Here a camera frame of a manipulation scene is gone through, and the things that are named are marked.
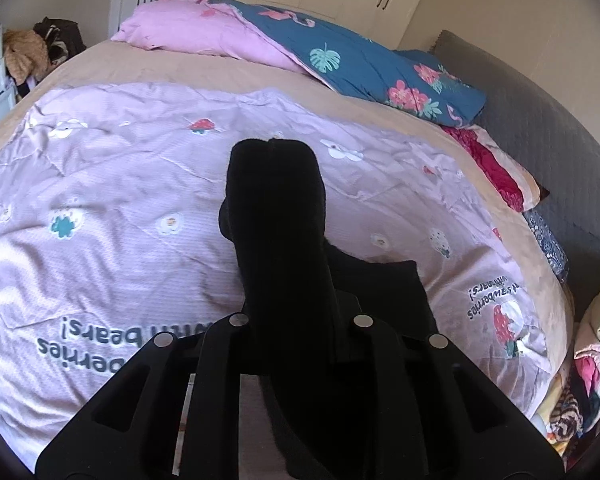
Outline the black IKISS sweater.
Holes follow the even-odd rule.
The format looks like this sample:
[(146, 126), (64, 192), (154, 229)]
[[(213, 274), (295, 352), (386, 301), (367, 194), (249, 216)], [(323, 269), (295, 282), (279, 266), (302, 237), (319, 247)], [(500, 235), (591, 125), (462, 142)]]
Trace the black IKISS sweater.
[(413, 261), (369, 263), (326, 240), (313, 151), (248, 139), (230, 152), (221, 230), (234, 244), (260, 383), (297, 479), (449, 479), (449, 401)]

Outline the colourful clothes pile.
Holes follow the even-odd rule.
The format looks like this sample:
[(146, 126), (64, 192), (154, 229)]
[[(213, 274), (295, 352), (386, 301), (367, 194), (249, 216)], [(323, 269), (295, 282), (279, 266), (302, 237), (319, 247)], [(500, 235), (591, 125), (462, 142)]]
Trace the colourful clothes pile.
[(565, 462), (579, 441), (600, 424), (600, 292), (578, 323), (572, 348), (534, 420)]

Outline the tan clothes pile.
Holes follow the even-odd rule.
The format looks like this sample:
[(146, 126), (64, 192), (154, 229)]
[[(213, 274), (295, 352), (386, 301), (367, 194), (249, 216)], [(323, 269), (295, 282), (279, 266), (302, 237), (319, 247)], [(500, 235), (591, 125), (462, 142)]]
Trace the tan clothes pile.
[(32, 30), (10, 30), (3, 34), (3, 56), (17, 86), (32, 76), (42, 80), (50, 69), (46, 42)]

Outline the blue patterned pillow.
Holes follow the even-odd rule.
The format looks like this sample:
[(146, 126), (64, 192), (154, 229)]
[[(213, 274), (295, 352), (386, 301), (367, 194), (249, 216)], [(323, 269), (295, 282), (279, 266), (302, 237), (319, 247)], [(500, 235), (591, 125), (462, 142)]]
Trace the blue patterned pillow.
[(554, 275), (558, 281), (565, 284), (569, 274), (569, 261), (556, 236), (535, 208), (524, 211), (522, 216), (528, 223), (528, 227), (534, 235)]

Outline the pink strawberry print blanket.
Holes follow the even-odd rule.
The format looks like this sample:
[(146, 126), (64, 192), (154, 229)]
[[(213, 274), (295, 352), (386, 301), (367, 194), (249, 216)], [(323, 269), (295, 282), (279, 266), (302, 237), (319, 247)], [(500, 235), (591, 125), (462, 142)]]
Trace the pink strawberry print blanket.
[(232, 146), (314, 151), (328, 239), (412, 259), (446, 333), (524, 414), (552, 367), (530, 285), (445, 132), (383, 112), (332, 119), (275, 90), (173, 84), (48, 92), (0, 151), (0, 434), (27, 466), (160, 330), (242, 301), (218, 211)]

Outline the red patterned pillow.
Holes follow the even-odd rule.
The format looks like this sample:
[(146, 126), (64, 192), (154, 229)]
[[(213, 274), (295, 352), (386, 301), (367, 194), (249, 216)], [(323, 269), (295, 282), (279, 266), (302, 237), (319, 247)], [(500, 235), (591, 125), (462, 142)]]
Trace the red patterned pillow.
[(486, 129), (471, 125), (442, 130), (471, 156), (510, 209), (531, 210), (550, 195), (524, 166), (498, 146)]

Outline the grey padded headboard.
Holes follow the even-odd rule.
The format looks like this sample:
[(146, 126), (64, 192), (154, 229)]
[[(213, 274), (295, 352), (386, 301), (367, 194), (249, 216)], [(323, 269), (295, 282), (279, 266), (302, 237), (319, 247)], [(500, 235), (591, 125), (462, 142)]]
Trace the grey padded headboard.
[(546, 91), (494, 55), (444, 30), (432, 54), (486, 94), (477, 118), (547, 189), (538, 208), (565, 251), (577, 314), (600, 291), (600, 144)]

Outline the blue floral quilt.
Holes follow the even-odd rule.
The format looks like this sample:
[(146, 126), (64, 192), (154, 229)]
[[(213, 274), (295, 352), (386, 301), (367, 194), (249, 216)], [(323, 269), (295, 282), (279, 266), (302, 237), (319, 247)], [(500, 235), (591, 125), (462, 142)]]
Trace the blue floral quilt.
[(193, 0), (226, 11), (329, 89), (402, 110), (427, 122), (462, 128), (486, 95), (426, 54), (409, 58), (353, 30), (308, 14), (237, 0)]

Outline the beige bed sheet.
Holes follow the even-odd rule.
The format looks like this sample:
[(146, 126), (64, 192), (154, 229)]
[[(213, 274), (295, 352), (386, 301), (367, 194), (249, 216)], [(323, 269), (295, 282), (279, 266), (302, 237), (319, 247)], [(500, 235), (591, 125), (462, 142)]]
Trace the beige bed sheet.
[(550, 270), (527, 221), (506, 205), (468, 151), (452, 136), (431, 122), (387, 105), (342, 96), (314, 78), (276, 67), (220, 56), (145, 51), (106, 40), (51, 72), (0, 121), (0, 151), (28, 110), (53, 88), (134, 81), (173, 82), (232, 93), (274, 88), (317, 115), (418, 136), (450, 155), (480, 194), (504, 246), (520, 267), (547, 339), (550, 362), (558, 368), (565, 361), (574, 332), (573, 298)]

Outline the black bag on floor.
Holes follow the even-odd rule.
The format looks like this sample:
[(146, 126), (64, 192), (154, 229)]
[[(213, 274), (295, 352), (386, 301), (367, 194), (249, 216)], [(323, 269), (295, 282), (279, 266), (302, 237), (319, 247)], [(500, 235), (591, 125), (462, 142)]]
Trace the black bag on floor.
[(46, 43), (50, 62), (60, 64), (86, 50), (79, 25), (63, 18), (43, 18), (33, 30)]

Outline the pink quilt underside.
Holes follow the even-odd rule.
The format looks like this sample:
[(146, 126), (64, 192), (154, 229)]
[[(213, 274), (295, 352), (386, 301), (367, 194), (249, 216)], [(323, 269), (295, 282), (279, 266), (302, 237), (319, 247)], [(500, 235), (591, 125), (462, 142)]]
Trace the pink quilt underside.
[(155, 0), (137, 6), (111, 37), (146, 51), (224, 56), (304, 75), (306, 70), (235, 9), (209, 0)]

